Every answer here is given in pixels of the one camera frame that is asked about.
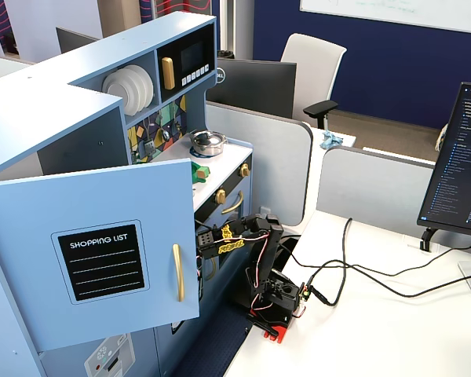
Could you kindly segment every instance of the cabinet door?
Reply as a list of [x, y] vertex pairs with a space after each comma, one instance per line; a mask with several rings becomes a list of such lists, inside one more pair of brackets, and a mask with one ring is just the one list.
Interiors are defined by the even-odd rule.
[[0, 182], [0, 264], [37, 351], [199, 315], [190, 165]]

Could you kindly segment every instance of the colorful backsplash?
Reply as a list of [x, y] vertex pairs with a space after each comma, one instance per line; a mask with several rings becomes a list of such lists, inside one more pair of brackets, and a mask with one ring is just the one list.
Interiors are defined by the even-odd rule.
[[127, 130], [133, 163], [149, 163], [187, 132], [185, 96]]

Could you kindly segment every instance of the white office chair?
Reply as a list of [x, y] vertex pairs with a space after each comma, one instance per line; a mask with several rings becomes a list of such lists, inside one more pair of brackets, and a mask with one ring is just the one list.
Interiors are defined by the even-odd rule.
[[293, 119], [327, 128], [327, 114], [338, 106], [330, 100], [345, 47], [302, 34], [288, 38], [281, 61], [297, 64]]

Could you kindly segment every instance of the black monitor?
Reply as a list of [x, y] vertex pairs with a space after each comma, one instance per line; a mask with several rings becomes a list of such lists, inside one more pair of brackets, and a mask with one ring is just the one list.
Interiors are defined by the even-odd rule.
[[295, 63], [218, 58], [218, 84], [206, 99], [291, 118], [296, 73]]
[[89, 37], [88, 35], [75, 33], [74, 31], [56, 27], [57, 40], [60, 43], [61, 53], [67, 53], [73, 49], [89, 45], [97, 41], [97, 38]]
[[461, 84], [417, 224], [471, 235], [471, 83]]

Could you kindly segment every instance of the chair armrest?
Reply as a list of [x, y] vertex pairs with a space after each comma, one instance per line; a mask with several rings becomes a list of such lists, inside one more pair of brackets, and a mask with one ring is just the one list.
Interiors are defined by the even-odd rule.
[[338, 107], [338, 103], [335, 101], [321, 101], [317, 104], [311, 104], [307, 108], [304, 108], [304, 113], [314, 119], [322, 119], [324, 116]]

